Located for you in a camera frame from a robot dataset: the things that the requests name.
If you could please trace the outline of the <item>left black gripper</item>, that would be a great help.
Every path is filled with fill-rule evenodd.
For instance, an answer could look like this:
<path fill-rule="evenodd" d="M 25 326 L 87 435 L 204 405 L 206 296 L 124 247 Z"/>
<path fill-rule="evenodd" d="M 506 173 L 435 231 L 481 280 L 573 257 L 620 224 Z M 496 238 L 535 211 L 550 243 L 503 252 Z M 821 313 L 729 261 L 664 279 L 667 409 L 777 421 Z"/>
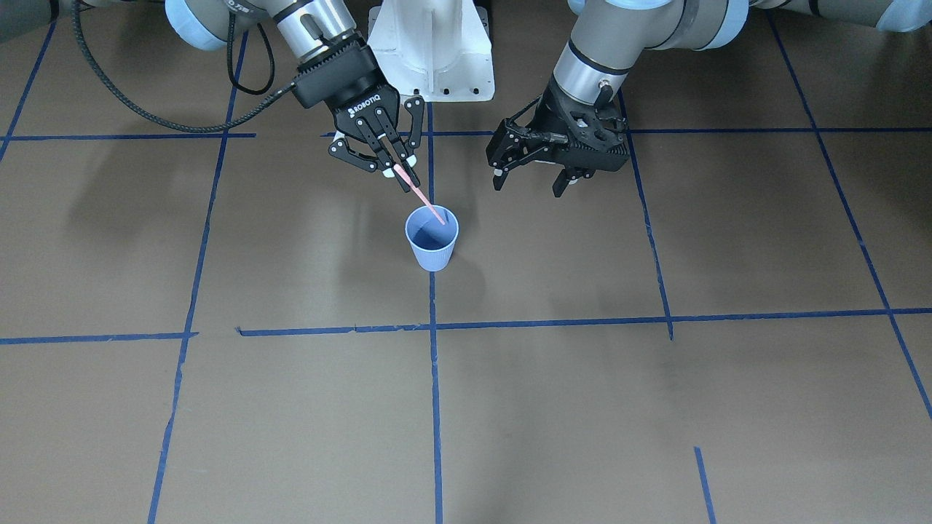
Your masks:
<path fill-rule="evenodd" d="M 615 172 L 630 159 L 625 120 L 615 102 L 612 85 L 596 85 L 596 102 L 581 103 L 566 94 L 555 77 L 547 83 L 534 110 L 530 129 L 507 117 L 499 123 L 486 147 L 493 169 L 493 188 L 503 188 L 509 174 L 520 166 L 546 160 L 565 166 L 556 176 L 552 192 L 560 198 L 569 186 L 592 177 L 592 170 Z M 545 133 L 566 137 L 553 143 Z"/>

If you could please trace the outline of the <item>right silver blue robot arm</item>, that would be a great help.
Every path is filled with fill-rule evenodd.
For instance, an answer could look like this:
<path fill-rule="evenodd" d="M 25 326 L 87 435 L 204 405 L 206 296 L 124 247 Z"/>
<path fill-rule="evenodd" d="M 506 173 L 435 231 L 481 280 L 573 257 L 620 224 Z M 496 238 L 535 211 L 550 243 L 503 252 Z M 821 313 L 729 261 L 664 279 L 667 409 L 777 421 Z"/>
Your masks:
<path fill-rule="evenodd" d="M 120 103 L 149 122 L 192 134 L 223 132 L 249 122 L 292 93 L 304 108 L 324 103 L 335 120 L 329 154 L 350 165 L 396 179 L 405 192 L 419 191 L 416 149 L 422 142 L 426 103 L 403 100 L 390 86 L 375 53 L 342 1 L 167 1 L 165 14 L 180 39 L 196 49 L 231 51 L 235 39 L 270 21 L 297 59 L 296 76 L 278 90 L 260 87 L 262 103 L 226 124 L 193 127 L 169 122 L 134 103 L 114 85 L 90 52 L 80 20 L 83 9 L 103 1 L 4 1 L 2 40 L 9 41 L 62 16 L 71 19 L 76 42 L 91 70 Z"/>

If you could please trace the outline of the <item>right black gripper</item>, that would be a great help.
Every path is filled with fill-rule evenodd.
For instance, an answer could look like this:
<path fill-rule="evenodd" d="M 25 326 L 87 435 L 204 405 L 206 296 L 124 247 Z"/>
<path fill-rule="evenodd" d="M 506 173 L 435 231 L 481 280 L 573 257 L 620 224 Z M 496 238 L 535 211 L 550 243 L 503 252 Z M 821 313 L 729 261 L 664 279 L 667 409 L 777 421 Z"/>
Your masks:
<path fill-rule="evenodd" d="M 294 96 L 304 108 L 324 102 L 335 119 L 336 135 L 329 154 L 350 165 L 396 179 L 403 192 L 410 188 L 395 172 L 398 163 L 416 186 L 416 150 L 422 145 L 426 102 L 420 95 L 400 98 L 364 39 L 346 39 L 299 67 Z M 410 116 L 407 136 L 397 129 L 399 108 Z"/>

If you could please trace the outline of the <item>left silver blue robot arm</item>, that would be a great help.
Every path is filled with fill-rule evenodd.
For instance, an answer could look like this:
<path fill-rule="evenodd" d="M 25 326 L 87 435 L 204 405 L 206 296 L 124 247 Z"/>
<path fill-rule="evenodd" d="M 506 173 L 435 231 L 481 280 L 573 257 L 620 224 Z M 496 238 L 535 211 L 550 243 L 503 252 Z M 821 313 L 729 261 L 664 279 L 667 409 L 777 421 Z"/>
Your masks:
<path fill-rule="evenodd" d="M 556 164 L 553 195 L 629 160 L 627 121 L 617 96 L 644 51 L 719 49 L 742 31 L 752 9 L 785 9 L 882 32 L 929 23 L 928 1 L 572 1 L 577 15 L 541 96 L 499 123 L 486 147 L 493 186 L 532 162 Z"/>

